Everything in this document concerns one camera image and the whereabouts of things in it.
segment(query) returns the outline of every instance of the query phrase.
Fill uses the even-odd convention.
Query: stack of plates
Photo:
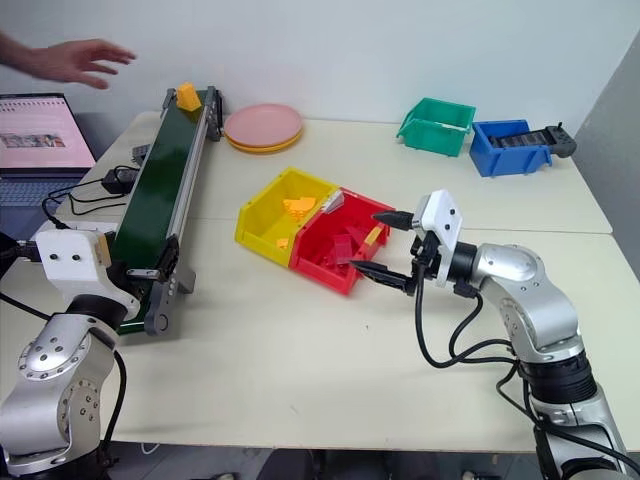
[[[286,105],[264,103],[238,110],[224,124],[231,145],[249,153],[277,152],[302,135],[302,117]]]

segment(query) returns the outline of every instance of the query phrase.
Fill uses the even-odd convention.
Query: yellow plate
[[[247,147],[246,145],[241,145],[239,143],[234,142],[228,136],[227,136],[227,141],[231,145],[233,145],[235,148],[237,148],[238,150],[242,150],[243,152],[247,152],[247,153],[272,153],[272,152],[277,152],[279,150],[283,150],[283,149],[293,145],[294,143],[296,143],[298,141],[298,139],[301,136],[302,136],[302,130],[300,130],[295,137],[287,140],[286,142],[281,143],[280,145],[272,145],[270,147]]]

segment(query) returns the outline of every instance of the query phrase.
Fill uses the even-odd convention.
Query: green conveyor belt
[[[204,104],[206,92],[198,95]],[[202,108],[185,112],[172,101],[165,114],[111,248],[111,256],[125,261],[127,268],[152,269],[158,262]],[[146,292],[140,313],[122,324],[120,334],[144,330],[151,282],[138,286]]]

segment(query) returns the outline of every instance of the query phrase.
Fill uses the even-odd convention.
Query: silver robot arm
[[[374,217],[416,233],[411,247],[412,275],[389,271],[374,262],[352,262],[365,276],[408,295],[425,278],[439,287],[454,282],[454,292],[473,296],[469,292],[475,288],[500,311],[526,386],[524,402],[535,425],[544,477],[632,478],[623,461],[593,448],[608,448],[609,453],[626,459],[604,392],[591,373],[576,311],[549,281],[540,257],[517,245],[476,247],[459,242],[462,217],[446,190],[423,197],[415,213],[389,211]],[[421,304],[416,306],[416,311],[420,309]],[[443,363],[427,361],[438,368],[456,363],[453,357]]]
[[[480,245],[470,283],[499,309],[540,421],[626,455],[604,391],[591,374],[575,309],[548,279],[540,257],[516,245]],[[535,435],[547,478],[578,479],[598,466],[608,476],[592,478],[630,478],[610,477],[607,469],[630,473],[615,458],[538,427]]]
[[[103,478],[102,384],[113,367],[116,330],[140,303],[110,280],[104,235],[52,230],[36,242],[68,307],[20,355],[16,386],[0,407],[0,444],[15,477]]]

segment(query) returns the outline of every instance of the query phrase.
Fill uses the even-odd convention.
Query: white table
[[[167,337],[122,339],[129,371],[118,440],[208,445],[531,451],[531,425],[494,391],[506,366],[429,367],[418,350],[412,300],[367,281],[342,297],[238,246],[231,220],[192,220],[184,250],[200,268]],[[574,302],[596,378],[627,447],[640,449],[637,298],[640,288],[608,235],[463,232],[464,241],[519,243],[545,260]],[[411,235],[379,260],[406,271]],[[1,288],[51,312],[64,305],[37,265]],[[427,341],[442,358],[473,302],[427,284]],[[0,304],[0,397],[41,322]],[[504,336],[488,305],[465,339]],[[518,396],[519,384],[511,392]],[[108,418],[117,374],[103,393]]]
[[[131,148],[151,142],[159,125],[158,113],[139,115],[85,180],[128,164]],[[611,233],[570,158],[554,157],[553,167],[532,175],[482,178],[468,155],[468,143],[459,157],[446,157],[397,143],[397,129],[389,124],[308,120],[295,146],[261,156],[240,152],[225,139],[207,142],[189,216],[235,219],[240,207],[278,173],[295,166],[404,210],[412,211],[423,194],[447,188],[464,214],[465,228]],[[104,193],[99,184],[78,189],[81,198]],[[123,208],[98,215],[122,214]],[[59,214],[64,216],[67,209],[63,206]]]
[[[157,124],[155,114],[138,117],[88,178],[125,163],[130,148],[149,141]],[[465,215],[461,240],[519,243],[536,250],[551,279],[575,304],[596,377],[627,447],[640,449],[635,428],[640,384],[629,380],[633,373],[628,371],[638,361],[640,288],[573,163],[558,160],[553,169],[527,177],[482,179],[466,155],[446,158],[394,144],[394,129],[314,121],[307,122],[299,145],[277,155],[245,155],[224,141],[207,147],[182,245],[188,263],[199,266],[196,290],[179,300],[167,336],[122,338],[130,380],[116,439],[533,450],[531,425],[494,391],[505,367],[430,368],[415,339],[412,299],[364,280],[351,297],[343,297],[234,243],[237,209],[293,164],[400,208],[412,209],[421,194],[446,186]],[[346,155],[349,151],[353,157]],[[242,175],[233,190],[226,180]],[[407,188],[397,182],[381,185],[400,177]],[[551,208],[556,203],[558,208]],[[111,213],[90,218],[117,222],[119,216]],[[394,232],[377,259],[408,271],[411,241],[410,234]],[[38,265],[16,264],[0,289],[47,312],[64,308]],[[452,329],[472,307],[473,302],[427,284],[425,331],[434,354],[446,354]],[[19,352],[41,327],[38,319],[0,303],[0,399],[13,387]],[[501,321],[487,305],[464,339],[496,336],[504,337]],[[116,391],[112,373],[103,394],[103,419],[111,413]],[[514,382],[510,391],[518,397],[519,385]]]

